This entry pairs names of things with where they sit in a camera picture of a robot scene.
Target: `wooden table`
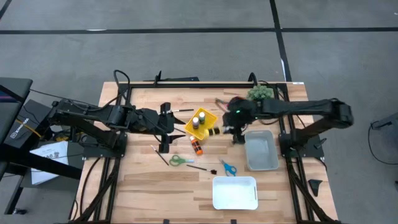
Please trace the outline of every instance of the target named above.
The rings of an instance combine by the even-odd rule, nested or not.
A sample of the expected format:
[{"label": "wooden table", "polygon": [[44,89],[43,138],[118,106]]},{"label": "wooden table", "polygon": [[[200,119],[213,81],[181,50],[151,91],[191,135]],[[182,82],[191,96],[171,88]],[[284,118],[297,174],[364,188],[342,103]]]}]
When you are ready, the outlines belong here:
[{"label": "wooden table", "polygon": [[[287,86],[290,101],[308,100],[303,83],[287,83]],[[247,91],[248,89],[244,88],[137,88],[132,91],[131,103],[137,108],[159,111],[160,104],[168,101],[171,102],[174,110],[188,108],[196,110],[203,107],[221,118],[223,112],[214,104],[215,97],[228,101],[234,96],[246,96]],[[116,93],[115,82],[104,83],[99,105],[104,105],[114,98]],[[175,117],[187,122],[192,114],[192,111],[180,112],[175,113]],[[301,116],[301,118],[305,124],[313,122],[312,116]],[[297,117],[294,119],[296,127],[302,128]],[[176,124],[176,127],[183,129],[182,125]],[[232,145],[232,135],[208,139],[202,145],[204,150],[202,156],[196,156],[188,136],[179,138],[170,145],[170,153],[163,156],[168,161],[174,154],[179,154],[183,158],[194,159],[197,166],[216,169],[218,175],[224,176],[224,168],[218,160],[222,157],[238,169],[237,176],[252,176],[256,179],[259,197],[257,210],[215,210],[212,204],[214,175],[185,165],[166,166],[149,146],[158,145],[153,136],[129,134],[126,155],[121,160],[111,222],[162,223],[166,218],[171,223],[230,223],[231,219],[237,219],[238,223],[295,223],[286,164],[280,154],[277,140],[280,133],[279,124],[264,126],[256,121],[248,127],[248,130],[253,129],[272,131],[279,157],[277,170],[250,172],[246,168],[244,146]],[[76,196],[78,202],[84,179],[94,160],[91,158],[85,161]],[[97,163],[89,176],[83,208],[90,204],[98,192],[103,161],[104,159],[101,159]],[[313,158],[304,158],[303,163],[307,180],[323,180],[319,195],[315,197],[315,200],[326,214],[337,219],[325,167]],[[298,194],[303,218],[306,218],[303,198],[300,192]],[[104,219],[108,196],[105,195],[104,198],[101,210],[102,219]]]}]

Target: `yellow basket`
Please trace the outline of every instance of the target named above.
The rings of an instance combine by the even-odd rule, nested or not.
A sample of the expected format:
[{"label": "yellow basket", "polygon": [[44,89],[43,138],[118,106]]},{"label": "yellow basket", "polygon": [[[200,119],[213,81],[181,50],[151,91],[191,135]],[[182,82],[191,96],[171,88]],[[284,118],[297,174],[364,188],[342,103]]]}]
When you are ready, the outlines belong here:
[{"label": "yellow basket", "polygon": [[[205,123],[199,124],[199,128],[194,129],[193,124],[192,124],[192,119],[194,117],[199,118],[200,112],[205,113]],[[215,116],[214,114],[210,113],[209,111],[207,111],[203,108],[199,108],[199,110],[197,110],[197,112],[191,117],[191,119],[184,126],[184,128],[185,128],[186,132],[190,133],[198,140],[203,140],[205,138],[205,130],[212,128],[214,126],[214,124],[216,123],[216,121],[217,121],[217,116]]]}]

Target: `gray carpet floor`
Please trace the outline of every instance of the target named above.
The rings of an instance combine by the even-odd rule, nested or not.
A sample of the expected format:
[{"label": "gray carpet floor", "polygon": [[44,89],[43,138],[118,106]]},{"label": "gray carpet floor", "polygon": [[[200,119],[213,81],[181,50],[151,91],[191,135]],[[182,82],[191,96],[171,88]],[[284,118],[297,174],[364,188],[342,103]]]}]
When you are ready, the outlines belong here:
[{"label": "gray carpet floor", "polygon": [[[0,8],[6,0],[0,0]],[[277,0],[288,27],[398,27],[394,0]],[[261,0],[12,0],[0,30],[273,27]],[[352,106],[355,124],[323,134],[328,176],[340,220],[397,223],[398,166],[376,161],[368,148],[370,122],[398,112],[398,32],[283,33],[294,82],[311,100],[336,97]],[[97,103],[112,71],[132,80],[198,76],[201,81],[284,81],[274,33],[0,35],[0,77],[34,80],[32,88]],[[53,98],[30,94],[50,105]],[[375,154],[398,162],[391,127],[371,131]],[[0,182],[0,211],[17,177]],[[26,215],[0,223],[65,222],[74,191],[24,189]]]}]

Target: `green plush toy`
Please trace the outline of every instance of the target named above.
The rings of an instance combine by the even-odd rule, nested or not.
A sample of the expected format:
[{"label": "green plush toy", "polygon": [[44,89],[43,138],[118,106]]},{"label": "green plush toy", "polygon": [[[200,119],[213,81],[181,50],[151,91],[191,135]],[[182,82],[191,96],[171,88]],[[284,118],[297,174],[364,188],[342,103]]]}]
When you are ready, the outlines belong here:
[{"label": "green plush toy", "polygon": [[248,91],[248,100],[260,101],[262,99],[271,99],[274,97],[274,92],[271,88],[266,86],[257,85]]}]

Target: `scissors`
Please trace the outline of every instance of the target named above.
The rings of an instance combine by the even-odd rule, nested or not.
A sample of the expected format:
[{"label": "scissors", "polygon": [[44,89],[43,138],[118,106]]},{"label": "scissors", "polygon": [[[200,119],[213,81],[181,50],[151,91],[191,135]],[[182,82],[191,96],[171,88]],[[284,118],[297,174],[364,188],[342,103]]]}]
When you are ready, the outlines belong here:
[{"label": "scissors", "polygon": [[179,157],[178,155],[174,155],[170,160],[170,165],[171,166],[179,166],[181,164],[183,164],[184,162],[194,162],[193,159],[182,159],[181,157]]},{"label": "scissors", "polygon": [[230,166],[229,164],[227,164],[227,163],[225,163],[224,162],[224,160],[222,160],[222,159],[219,159],[220,160],[220,162],[224,165],[224,168],[225,168],[225,174],[227,175],[227,176],[229,176],[228,175],[228,173],[230,173],[231,175],[233,175],[234,177],[236,177],[236,167],[235,166]]}]

